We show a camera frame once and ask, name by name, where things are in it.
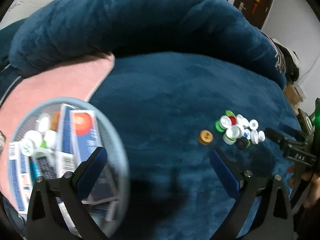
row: pink cloth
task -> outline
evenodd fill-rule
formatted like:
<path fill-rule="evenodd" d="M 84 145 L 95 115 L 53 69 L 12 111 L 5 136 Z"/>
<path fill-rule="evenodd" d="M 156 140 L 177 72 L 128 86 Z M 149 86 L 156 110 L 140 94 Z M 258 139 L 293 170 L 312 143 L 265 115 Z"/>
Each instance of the pink cloth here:
<path fill-rule="evenodd" d="M 7 143 L 0 157 L 0 191 L 16 207 L 7 174 L 8 146 L 24 116 L 40 103 L 58 97 L 90 100 L 114 66 L 114 56 L 103 53 L 83 56 L 54 66 L 53 69 L 24 79 L 0 109 L 0 129 Z"/>

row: brown door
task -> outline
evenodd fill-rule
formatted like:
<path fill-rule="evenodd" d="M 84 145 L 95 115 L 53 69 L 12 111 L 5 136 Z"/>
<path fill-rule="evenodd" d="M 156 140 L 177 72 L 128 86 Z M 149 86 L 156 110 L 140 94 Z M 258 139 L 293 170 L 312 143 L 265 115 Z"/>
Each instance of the brown door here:
<path fill-rule="evenodd" d="M 261 30 L 273 0 L 235 0 L 233 5 L 246 17 L 251 25 Z"/>

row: blue blanket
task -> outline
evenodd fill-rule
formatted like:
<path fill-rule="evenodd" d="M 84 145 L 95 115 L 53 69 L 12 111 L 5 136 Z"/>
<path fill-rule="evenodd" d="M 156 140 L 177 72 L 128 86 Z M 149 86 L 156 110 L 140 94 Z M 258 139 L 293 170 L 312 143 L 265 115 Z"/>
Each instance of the blue blanket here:
<path fill-rule="evenodd" d="M 9 60 L 11 71 L 28 77 L 109 50 L 115 67 L 90 103 L 116 127 L 129 158 L 130 206 L 114 239 L 209 239 L 234 204 L 209 164 L 212 146 L 242 169 L 288 179 L 289 162 L 268 139 L 240 151 L 214 131 L 227 109 L 257 119 L 261 130 L 279 122 L 299 128 L 273 47 L 232 5 L 55 0 L 25 20 Z M 201 130 L 213 132 L 210 146 L 198 143 Z"/>

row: human hand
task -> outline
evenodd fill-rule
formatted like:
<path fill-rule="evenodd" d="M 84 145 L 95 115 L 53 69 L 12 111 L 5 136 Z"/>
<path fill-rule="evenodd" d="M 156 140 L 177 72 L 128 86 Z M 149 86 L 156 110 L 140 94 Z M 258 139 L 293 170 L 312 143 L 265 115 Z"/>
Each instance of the human hand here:
<path fill-rule="evenodd" d="M 288 168 L 288 172 L 289 173 L 294 172 L 294 163 Z M 309 181 L 311 178 L 311 175 L 312 175 L 311 171 L 306 171 L 305 173 L 303 173 L 301 175 L 301 179 L 303 179 L 305 181 Z M 310 193 L 309 193 L 306 201 L 303 203 L 303 206 L 305 208 L 312 207 L 313 205 L 316 204 L 316 202 L 320 198 L 320 175 L 313 174 L 312 179 L 311 179 L 311 183 L 312 183 L 312 187 L 311 187 Z M 290 188 L 293 188 L 293 184 L 294 184 L 294 177 L 293 176 L 289 179 L 288 184 L 289 184 Z"/>

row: metal bolt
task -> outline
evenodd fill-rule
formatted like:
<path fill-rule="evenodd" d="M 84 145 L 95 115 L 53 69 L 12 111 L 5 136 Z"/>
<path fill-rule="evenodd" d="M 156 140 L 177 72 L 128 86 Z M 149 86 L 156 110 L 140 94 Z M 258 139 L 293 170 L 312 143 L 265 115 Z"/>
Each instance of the metal bolt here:
<path fill-rule="evenodd" d="M 251 171 L 249 171 L 249 170 L 246 170 L 246 171 L 244 171 L 244 175 L 245 175 L 246 177 L 250 178 L 250 177 L 253 176 L 253 173 L 252 173 Z"/>
<path fill-rule="evenodd" d="M 42 176 L 39 176 L 38 178 L 36 178 L 36 182 L 41 182 L 43 180 Z"/>
<path fill-rule="evenodd" d="M 63 175 L 63 177 L 65 177 L 66 179 L 69 179 L 69 178 L 71 178 L 72 175 L 73 175 L 73 172 L 67 171 L 67 172 Z"/>
<path fill-rule="evenodd" d="M 281 178 L 281 176 L 279 174 L 276 174 L 275 175 L 275 179 L 280 181 L 282 178 Z"/>

